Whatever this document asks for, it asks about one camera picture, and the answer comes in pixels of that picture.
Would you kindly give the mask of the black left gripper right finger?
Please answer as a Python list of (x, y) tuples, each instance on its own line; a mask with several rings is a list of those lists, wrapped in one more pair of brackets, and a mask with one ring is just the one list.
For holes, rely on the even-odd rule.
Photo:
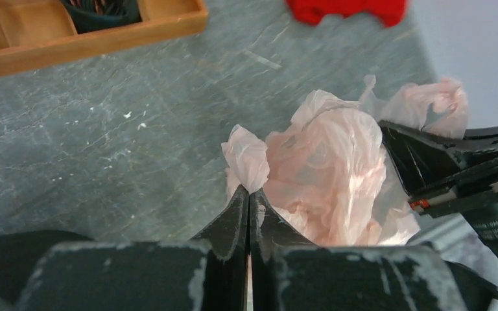
[(255, 310), (465, 310), (448, 265), (425, 246), (320, 247), (262, 191), (250, 195)]

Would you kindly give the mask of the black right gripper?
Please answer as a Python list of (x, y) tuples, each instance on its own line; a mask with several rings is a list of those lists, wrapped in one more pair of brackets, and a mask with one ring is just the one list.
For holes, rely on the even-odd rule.
[(461, 214), (498, 258), (498, 130), (454, 139), (389, 121), (379, 127), (412, 209)]

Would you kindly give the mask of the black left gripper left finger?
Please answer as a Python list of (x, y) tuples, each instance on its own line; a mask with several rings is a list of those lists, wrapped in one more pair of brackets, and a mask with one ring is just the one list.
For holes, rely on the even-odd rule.
[(35, 266), (18, 310), (245, 310), (247, 191), (187, 241), (65, 242)]

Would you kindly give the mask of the pink plastic trash bag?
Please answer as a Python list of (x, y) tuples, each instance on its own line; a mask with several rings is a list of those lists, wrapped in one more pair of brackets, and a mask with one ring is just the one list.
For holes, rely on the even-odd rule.
[(460, 139), (468, 125), (461, 83), (406, 84), (382, 100), (375, 76), (356, 101), (321, 89), (283, 132), (260, 139), (240, 125), (222, 143), (228, 195), (263, 190), (291, 226), (321, 246), (403, 245), (420, 229), (383, 144), (379, 121)]

